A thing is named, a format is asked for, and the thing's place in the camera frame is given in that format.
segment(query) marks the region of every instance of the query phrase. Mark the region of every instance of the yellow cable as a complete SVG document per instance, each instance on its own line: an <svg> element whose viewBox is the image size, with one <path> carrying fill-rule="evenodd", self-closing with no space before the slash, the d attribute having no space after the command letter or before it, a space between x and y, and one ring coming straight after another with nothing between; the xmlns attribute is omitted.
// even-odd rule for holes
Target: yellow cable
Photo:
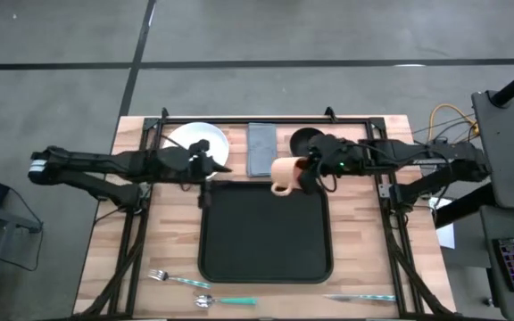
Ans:
<svg viewBox="0 0 514 321"><path fill-rule="evenodd" d="M455 107L454 105L452 105L450 103L440 103L432 110L432 113L429 115L429 130L427 131L428 142L432 140L432 135L434 134L433 126L434 126L435 112L439 111L440 109L442 109L444 107L451 108L454 111L458 112L459 115L461 115L461 117L464 118L471 127L473 127L473 133L475 135L479 135L479 127L477 126L477 123L474 120L470 119L465 113L463 113L463 111L461 111L459 108Z"/></svg>

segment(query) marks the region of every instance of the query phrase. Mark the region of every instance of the butcher block tabletop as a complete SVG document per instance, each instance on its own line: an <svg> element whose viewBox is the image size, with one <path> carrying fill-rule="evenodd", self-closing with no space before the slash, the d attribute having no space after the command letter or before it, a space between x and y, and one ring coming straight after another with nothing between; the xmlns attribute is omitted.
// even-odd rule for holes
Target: butcher block tabletop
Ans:
<svg viewBox="0 0 514 321"><path fill-rule="evenodd" d="M383 117L389 138L412 143L408 117L339 116L346 118ZM122 117L116 132L112 153L135 151L142 134L144 117ZM247 125L216 125L229 141L226 166L231 173L219 173L216 180L263 180L246 175ZM366 138L365 127L354 124L283 125L277 124L278 157L290 156L289 139L295 130L315 127L325 134L349 140ZM169 135L178 126L165 125ZM399 172L399 183L409 183L421 177L418 167L406 167ZM122 181L117 177L107 179ZM338 189L328 193L334 270L321 284L213 284L210 290L147 277L151 268L162 269L171 276L204 281L197 267L198 243L202 211L197 207L199 187L183 192L178 185L156 184L145 236L145 247L137 287L134 317L147 318L361 318L398 317L394 303L370 300L338 302L323 294L388 294L394 295L390 264L382 227L377 191L373 177L343 177ZM97 217L114 210L110 202L101 202ZM432 293L443 305L454 311L452 291L444 260L429 211L416 208L409 214L408 231L416 269ZM86 309L112 277L120 247L124 214L113 214L98 222L92 232L87 260L82 272L74 313ZM410 302L408 279L402 273L402 284L408 311ZM119 309L126 304L122 284ZM254 297L254 307L215 304L209 309L198 308L195 296L210 294L218 298Z"/></svg>

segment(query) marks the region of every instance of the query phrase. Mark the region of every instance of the knife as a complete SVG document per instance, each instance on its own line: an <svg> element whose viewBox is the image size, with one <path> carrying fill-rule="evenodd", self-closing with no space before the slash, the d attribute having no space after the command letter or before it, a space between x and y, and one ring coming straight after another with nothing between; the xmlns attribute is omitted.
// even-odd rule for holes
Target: knife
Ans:
<svg viewBox="0 0 514 321"><path fill-rule="evenodd" d="M327 299L337 300L340 302L350 302L358 299L396 302L396 297L393 295L325 294L323 296Z"/></svg>

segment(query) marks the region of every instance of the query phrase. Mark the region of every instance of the black metal frame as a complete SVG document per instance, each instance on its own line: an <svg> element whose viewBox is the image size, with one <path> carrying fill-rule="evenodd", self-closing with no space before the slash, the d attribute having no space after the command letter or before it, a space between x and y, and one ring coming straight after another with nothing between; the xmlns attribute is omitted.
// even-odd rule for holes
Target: black metal frame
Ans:
<svg viewBox="0 0 514 321"><path fill-rule="evenodd" d="M375 138L374 130L377 130L378 135L382 138L387 138L386 133L386 124L383 118L345 118L339 119L336 117L334 112L330 107L327 108L325 112L326 116L320 117L290 117L290 118L275 118L275 117L234 117L234 118L214 118L214 117L200 117L200 118L179 118L179 117L168 117L166 118L164 115L161 118L146 118L143 123L142 128L142 136L140 138L140 150L145 150L147 148L159 148L160 147L160 137L162 133L163 126L168 125L181 125L186 124L192 121L203 121L212 124L247 124L249 122L257 122L257 123L273 123L273 124L338 124L338 125L363 125L366 129L367 138L372 139ZM151 146L148 146L148 137L150 136L151 131L155 129L155 134L153 136L154 140ZM389 175L388 180L390 183L395 183L396 178L395 175ZM378 175L375 176L375 184L378 187L379 184L382 184L383 178ZM397 298L396 304L398 308L399 316L408 313L405 296L402 288L402 279L400 275L400 269L398 267L398 262L391 253L390 248L387 246L388 242L395 240L389 240L392 235L392 224L391 224L391 212L389 206L389 198L381 196L380 193L377 193L378 203L380 204L380 214L383 221L384 228L384 238L386 239L386 248L388 253L388 259L390 262L390 270L392 274L392 281L394 285L394 294ZM109 307L107 309L106 315L101 315L100 312L102 309L97 309L92 313L87 313L83 315L75 315L76 319L81 320L98 320L98 319L119 319L119 318L132 318L134 312L134 306L136 303L136 295L137 295L137 287L138 287L138 277L140 270L140 263L142 260L142 252L144 249L145 242L145 231L147 226L147 220L149 216L149 207L151 201L151 195L147 196L146 208L139 214L139 226L137 231L137 236L134 241L134 244L129 250L130 241L130 233L133 226L134 221L134 213L127 213L124 227L122 229L122 235L120 238L120 250L117 258L117 265L115 270L115 275L112 280L115 281L114 286L109 291L108 301L110 302ZM406 255L407 260L413 266L413 256L410 247L410 238L408 236L407 227L404 224L398 224L398 229L400 231L400 237L402 239L402 249ZM122 282L122 277L127 273L129 266L132 265L132 271L130 276L130 282L128 285L128 297L126 307L123 312L119 311L118 301L120 297L120 283ZM414 301L415 312L418 314L424 313L423 305L421 297L418 294L414 284L410 283L411 295Z"/></svg>

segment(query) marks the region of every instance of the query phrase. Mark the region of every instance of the pink mug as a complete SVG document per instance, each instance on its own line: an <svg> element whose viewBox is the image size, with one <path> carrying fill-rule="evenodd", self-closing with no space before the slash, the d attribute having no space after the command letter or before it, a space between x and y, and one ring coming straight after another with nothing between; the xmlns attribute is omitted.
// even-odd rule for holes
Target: pink mug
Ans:
<svg viewBox="0 0 514 321"><path fill-rule="evenodd" d="M271 165L271 192L276 196L288 196L293 189L301 189L298 178L303 173L307 159L304 157L278 158Z"/></svg>

